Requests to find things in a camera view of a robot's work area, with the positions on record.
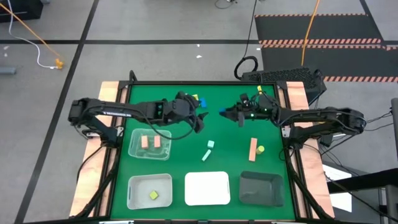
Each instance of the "green mat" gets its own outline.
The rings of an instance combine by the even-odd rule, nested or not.
[[[262,86],[263,91],[274,96],[273,86]],[[199,134],[172,141],[170,158],[167,161],[137,159],[128,154],[131,133],[136,128],[150,128],[148,125],[128,119],[124,131],[123,148],[113,205],[112,219],[241,219],[241,220],[294,220],[294,209],[290,193],[285,162],[279,159],[282,149],[280,130],[269,121],[245,121],[243,128],[218,114],[220,108],[230,107],[239,101],[242,93],[256,94],[255,85],[181,85],[181,86],[133,86],[130,103],[174,99],[178,91],[204,97],[207,108],[197,113],[209,112],[205,128]],[[172,133],[172,137],[185,134],[190,126],[186,123],[159,127]],[[250,139],[258,138],[257,145],[265,152],[257,155],[255,162],[249,162]],[[215,142],[213,152],[202,162],[207,151],[207,142]],[[264,207],[243,204],[239,200],[239,176],[242,171],[279,174],[284,179],[284,206]],[[184,178],[188,172],[225,171],[229,175],[231,201],[227,205],[188,206],[184,201]],[[173,202],[165,208],[130,210],[127,207],[127,185],[134,175],[170,174],[173,178]]]

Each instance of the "orange block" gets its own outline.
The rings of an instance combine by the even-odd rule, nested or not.
[[[154,145],[155,147],[160,147],[160,136],[155,136]]]
[[[257,139],[251,138],[249,161],[252,161],[252,162],[256,161],[256,149],[257,149]]]
[[[141,136],[141,148],[148,148],[148,136]]]

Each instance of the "orange cable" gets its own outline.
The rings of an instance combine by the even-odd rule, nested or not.
[[[29,28],[29,26],[27,26],[20,18],[18,18],[14,13],[12,13],[6,6],[4,6],[3,4],[0,3],[0,6],[6,10],[10,15],[14,16],[14,18],[16,18],[22,25],[24,25],[24,27],[26,29],[28,29],[36,38],[38,38],[51,52],[53,52],[56,56],[61,57],[62,56],[60,54],[58,54],[55,50],[53,50],[49,45],[47,45],[47,43],[41,39],[31,28]]]
[[[303,51],[302,51],[302,54],[301,54],[301,66],[303,66],[303,64],[304,64],[305,46],[307,44],[307,38],[308,38],[308,35],[310,33],[310,30],[311,30],[313,18],[315,17],[315,14],[317,13],[317,10],[318,10],[319,2],[320,2],[320,0],[317,0],[317,4],[315,5],[315,9],[313,10],[313,13],[312,13],[310,24],[308,25],[307,33],[305,34]]]

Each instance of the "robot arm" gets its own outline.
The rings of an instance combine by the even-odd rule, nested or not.
[[[203,128],[203,118],[207,113],[195,113],[199,101],[193,96],[178,92],[172,101],[166,99],[152,102],[142,102],[135,105],[128,103],[113,103],[97,99],[83,98],[74,100],[70,108],[68,121],[72,126],[87,126],[99,134],[101,141],[108,147],[116,147],[121,131],[114,127],[107,127],[96,115],[119,116],[134,118],[139,122],[167,126],[184,121],[196,133]]]
[[[308,128],[292,128],[286,135],[288,145],[292,149],[301,149],[308,138],[319,138],[333,133],[360,134],[366,126],[363,114],[350,108],[289,110],[281,108],[275,98],[265,93],[255,95],[251,99],[247,94],[243,94],[240,98],[240,102],[220,112],[225,118],[237,121],[240,127],[244,125],[245,119],[266,119],[278,127],[298,122],[321,122]]]

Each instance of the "transparent bin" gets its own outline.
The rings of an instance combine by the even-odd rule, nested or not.
[[[150,198],[156,191],[158,197]],[[173,184],[170,174],[139,175],[129,179],[127,207],[131,210],[168,207],[173,202]]]
[[[172,137],[167,130],[157,130],[164,136]],[[158,135],[153,129],[137,128],[131,133],[129,155],[139,159],[155,159],[165,161],[170,157],[171,140],[160,137],[160,147],[155,148],[154,137]],[[148,136],[148,148],[141,148],[141,136]]]

